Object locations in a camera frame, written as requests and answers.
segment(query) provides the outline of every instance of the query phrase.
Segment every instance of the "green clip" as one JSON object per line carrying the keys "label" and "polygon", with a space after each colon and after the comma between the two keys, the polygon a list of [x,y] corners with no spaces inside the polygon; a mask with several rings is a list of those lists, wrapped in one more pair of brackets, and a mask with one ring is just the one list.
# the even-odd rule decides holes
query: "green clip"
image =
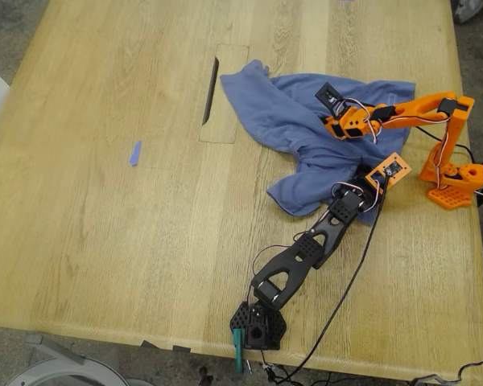
{"label": "green clip", "polygon": [[236,351],[236,372],[243,373],[243,346],[245,346],[245,328],[235,328],[233,343]]}

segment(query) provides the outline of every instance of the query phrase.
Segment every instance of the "cable connector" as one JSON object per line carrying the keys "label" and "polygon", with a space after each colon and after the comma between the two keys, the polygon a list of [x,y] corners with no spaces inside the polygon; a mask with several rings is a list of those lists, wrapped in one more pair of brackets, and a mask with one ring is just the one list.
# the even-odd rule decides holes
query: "cable connector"
{"label": "cable connector", "polygon": [[266,372],[266,378],[268,379],[268,381],[271,383],[276,383],[274,370],[272,370],[270,366],[267,366],[265,368],[265,372]]}

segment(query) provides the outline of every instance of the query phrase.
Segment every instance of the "wood grain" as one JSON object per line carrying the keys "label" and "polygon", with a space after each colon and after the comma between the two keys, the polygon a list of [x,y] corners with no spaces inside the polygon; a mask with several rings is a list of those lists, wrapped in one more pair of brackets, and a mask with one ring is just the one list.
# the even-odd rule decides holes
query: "wood grain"
{"label": "wood grain", "polygon": [[[293,172],[291,156],[241,128],[234,143],[199,140],[219,44],[248,47],[272,76],[324,72],[414,81],[418,96],[461,93],[448,2],[52,0],[0,113],[0,326],[233,356],[228,323],[254,254],[289,243],[316,216],[291,218],[266,195]],[[225,119],[215,125],[234,124]],[[402,155],[415,172],[432,145],[411,132]],[[428,187],[410,173],[390,191],[309,367],[453,379],[483,359],[477,209],[445,211],[425,198]],[[268,360],[307,354],[368,231],[354,224],[309,274]],[[483,384],[483,368],[464,377]]]}

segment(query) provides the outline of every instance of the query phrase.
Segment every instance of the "gray floor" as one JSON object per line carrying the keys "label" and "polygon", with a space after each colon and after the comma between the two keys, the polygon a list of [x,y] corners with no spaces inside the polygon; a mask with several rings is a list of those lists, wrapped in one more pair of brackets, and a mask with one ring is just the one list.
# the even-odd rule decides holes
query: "gray floor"
{"label": "gray floor", "polygon": [[[43,13],[47,0],[0,0],[0,75],[10,84],[27,45]],[[469,121],[471,145],[477,159],[483,159],[483,11],[464,26],[456,26],[461,75],[465,93],[476,99]],[[480,208],[483,235],[483,206]],[[41,359],[37,351],[23,344],[25,333],[0,328],[0,385],[14,374]],[[160,385],[197,385],[202,366],[215,376],[213,384],[266,384],[261,368],[253,363],[254,374],[238,376],[234,362],[204,355],[162,351],[99,343],[83,339],[53,337],[78,354],[104,360],[119,368],[127,377],[140,378]],[[304,370],[296,380],[309,385],[313,380],[326,379],[327,372]],[[333,374],[332,380],[345,377]],[[393,380],[367,378],[340,383],[341,385],[392,386],[404,384]]]}

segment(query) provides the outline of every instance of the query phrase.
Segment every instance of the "blue tape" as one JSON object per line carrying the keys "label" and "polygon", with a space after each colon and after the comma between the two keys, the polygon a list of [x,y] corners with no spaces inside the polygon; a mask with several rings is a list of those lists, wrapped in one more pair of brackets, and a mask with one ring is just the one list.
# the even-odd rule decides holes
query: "blue tape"
{"label": "blue tape", "polygon": [[142,149],[142,142],[137,141],[136,144],[134,145],[134,148],[132,149],[132,155],[129,158],[129,163],[131,166],[138,165],[139,152],[141,149]]}

